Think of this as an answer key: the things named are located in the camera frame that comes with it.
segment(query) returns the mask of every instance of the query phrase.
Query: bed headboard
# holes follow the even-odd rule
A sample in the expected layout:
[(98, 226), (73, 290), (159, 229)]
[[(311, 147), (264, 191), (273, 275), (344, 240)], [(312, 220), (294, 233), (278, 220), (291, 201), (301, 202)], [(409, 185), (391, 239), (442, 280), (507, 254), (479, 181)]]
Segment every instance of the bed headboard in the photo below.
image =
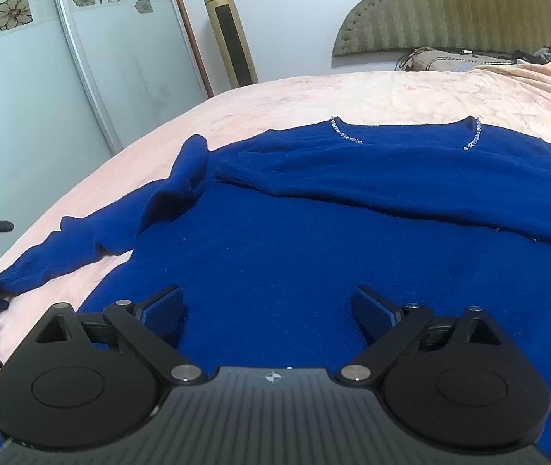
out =
[(551, 45), (551, 0), (363, 0), (333, 56), (423, 46), (535, 52)]

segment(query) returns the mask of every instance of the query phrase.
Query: white wall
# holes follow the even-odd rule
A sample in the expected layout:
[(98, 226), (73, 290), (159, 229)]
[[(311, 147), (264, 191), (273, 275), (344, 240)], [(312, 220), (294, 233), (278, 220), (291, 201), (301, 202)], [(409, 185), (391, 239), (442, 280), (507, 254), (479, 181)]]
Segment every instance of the white wall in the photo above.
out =
[[(361, 0), (235, 0), (261, 82), (351, 71), (393, 71), (401, 52), (332, 59), (344, 18)], [(230, 88), (203, 0), (184, 0), (216, 93)]]

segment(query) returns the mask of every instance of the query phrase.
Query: bed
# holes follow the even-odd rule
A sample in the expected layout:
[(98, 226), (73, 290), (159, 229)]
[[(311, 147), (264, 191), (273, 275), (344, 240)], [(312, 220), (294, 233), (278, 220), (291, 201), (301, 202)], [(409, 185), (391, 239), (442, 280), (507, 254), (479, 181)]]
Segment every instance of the bed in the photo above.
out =
[[(182, 143), (198, 133), (209, 148), (338, 115), (356, 124), (446, 123), (478, 116), (485, 124), (551, 143), (551, 63), (484, 66), (469, 72), (363, 72), (299, 77), (228, 91), (144, 136), (58, 200), (0, 259), (0, 271), (58, 229), (64, 215), (86, 216), (149, 181), (166, 177)], [(50, 305), (77, 309), (131, 253), (104, 257), (13, 298), (0, 313), (6, 361)]]

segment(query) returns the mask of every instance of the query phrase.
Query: clothing on bed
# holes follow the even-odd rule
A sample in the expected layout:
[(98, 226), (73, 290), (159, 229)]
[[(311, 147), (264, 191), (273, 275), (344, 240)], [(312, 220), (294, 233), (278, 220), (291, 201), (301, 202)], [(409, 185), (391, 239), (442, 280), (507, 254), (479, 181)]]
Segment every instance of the clothing on bed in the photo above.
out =
[[(438, 314), (485, 307), (551, 387), (551, 145), (475, 119), (426, 126), (336, 120), (209, 152), (191, 137), (148, 184), (29, 249), (0, 296), (133, 249), (80, 310), (183, 288), (178, 349), (218, 365), (334, 370), (365, 347), (362, 283)], [(551, 455), (551, 416), (541, 442)]]

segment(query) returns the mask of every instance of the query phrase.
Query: sliding wardrobe door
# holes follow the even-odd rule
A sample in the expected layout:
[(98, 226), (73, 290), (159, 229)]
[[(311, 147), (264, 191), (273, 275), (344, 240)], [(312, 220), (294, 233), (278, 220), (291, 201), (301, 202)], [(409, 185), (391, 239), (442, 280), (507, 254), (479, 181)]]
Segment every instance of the sliding wardrobe door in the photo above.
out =
[(207, 98), (175, 0), (56, 0), (67, 42), (118, 152)]
[(54, 0), (0, 0), (0, 257), (111, 156)]

